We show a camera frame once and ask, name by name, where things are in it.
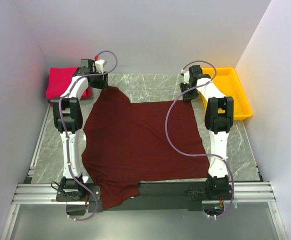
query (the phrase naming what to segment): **marble tabletop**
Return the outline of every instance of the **marble tabletop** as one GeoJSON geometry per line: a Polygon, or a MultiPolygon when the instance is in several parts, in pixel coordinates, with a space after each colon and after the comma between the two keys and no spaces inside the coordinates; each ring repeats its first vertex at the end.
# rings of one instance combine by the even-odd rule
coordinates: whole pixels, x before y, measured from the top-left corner
{"type": "MultiPolygon", "coordinates": [[[[179,83],[183,77],[179,74],[110,74],[108,84],[118,87],[132,103],[172,101],[181,93],[179,83]]],[[[91,109],[101,90],[93,89],[93,97],[80,101],[85,124],[91,109]]],[[[203,141],[204,149],[210,151],[209,132],[205,128],[205,109],[200,97],[192,100],[195,119],[203,141]]],[[[80,130],[79,155],[86,148],[86,138],[80,130]]],[[[259,181],[258,168],[254,159],[243,121],[235,120],[227,142],[228,164],[235,181],[259,181]]],[[[83,176],[89,176],[84,167],[83,176]]],[[[53,111],[50,109],[41,136],[41,145],[35,156],[35,170],[32,184],[49,184],[59,182],[63,175],[63,148],[60,134],[55,129],[53,111]]],[[[176,181],[193,181],[193,179],[176,179],[176,181]]]]}

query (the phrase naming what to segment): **gray wall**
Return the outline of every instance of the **gray wall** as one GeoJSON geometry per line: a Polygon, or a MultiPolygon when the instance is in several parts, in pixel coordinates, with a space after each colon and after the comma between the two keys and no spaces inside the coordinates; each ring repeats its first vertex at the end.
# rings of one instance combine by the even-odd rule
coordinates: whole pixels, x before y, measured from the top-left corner
{"type": "Polygon", "coordinates": [[[117,73],[178,73],[202,59],[235,67],[270,0],[14,0],[49,65],[113,50],[117,73]]]}
{"type": "Polygon", "coordinates": [[[253,153],[291,239],[291,1],[272,0],[236,70],[254,112],[253,153]]]}
{"type": "Polygon", "coordinates": [[[48,70],[16,5],[0,0],[0,235],[38,139],[48,70]]]}

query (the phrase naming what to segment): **maroon cloth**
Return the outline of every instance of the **maroon cloth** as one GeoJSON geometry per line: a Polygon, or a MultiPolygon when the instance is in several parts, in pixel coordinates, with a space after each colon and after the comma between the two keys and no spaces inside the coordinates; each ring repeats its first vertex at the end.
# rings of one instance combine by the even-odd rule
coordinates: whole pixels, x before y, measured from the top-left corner
{"type": "MultiPolygon", "coordinates": [[[[108,209],[139,194],[140,181],[206,178],[209,161],[176,152],[165,134],[172,101],[130,103],[118,88],[103,90],[83,128],[82,162],[108,209]]],[[[190,102],[178,101],[168,122],[169,136],[181,151],[203,154],[190,102]]]]}

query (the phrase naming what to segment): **yellow bin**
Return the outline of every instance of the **yellow bin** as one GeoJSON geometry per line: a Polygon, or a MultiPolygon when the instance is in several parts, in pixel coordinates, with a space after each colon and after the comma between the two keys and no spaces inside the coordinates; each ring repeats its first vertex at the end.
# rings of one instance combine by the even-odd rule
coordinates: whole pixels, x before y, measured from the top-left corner
{"type": "MultiPolygon", "coordinates": [[[[214,76],[213,68],[202,68],[204,74],[214,76]]],[[[252,117],[252,110],[241,86],[236,70],[233,67],[217,67],[216,77],[213,80],[216,87],[226,96],[233,97],[234,120],[244,120],[252,117]]],[[[207,101],[201,95],[204,108],[207,109],[207,101]]]]}

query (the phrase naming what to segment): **gray floor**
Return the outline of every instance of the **gray floor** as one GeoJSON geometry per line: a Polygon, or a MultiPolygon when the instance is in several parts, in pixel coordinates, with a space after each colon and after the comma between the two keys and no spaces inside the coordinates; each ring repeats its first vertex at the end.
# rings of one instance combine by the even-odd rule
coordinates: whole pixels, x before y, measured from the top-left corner
{"type": "Polygon", "coordinates": [[[267,203],[239,203],[217,221],[187,210],[105,211],[67,219],[64,205],[21,205],[11,240],[278,240],[267,203]]]}
{"type": "MultiPolygon", "coordinates": [[[[178,74],[112,74],[110,86],[118,87],[132,103],[172,101],[180,94],[179,83],[183,77],[178,74]]],[[[80,102],[83,121],[88,118],[100,90],[93,90],[93,98],[80,102]]],[[[206,152],[210,150],[210,137],[204,125],[205,110],[201,98],[192,101],[195,118],[206,152]]],[[[61,138],[54,127],[53,113],[49,111],[41,147],[36,156],[33,184],[59,182],[63,175],[63,149],[61,138]]],[[[84,132],[79,138],[80,156],[86,147],[84,132]]],[[[227,145],[228,163],[235,181],[259,181],[258,169],[242,121],[234,121],[227,145]]]]}

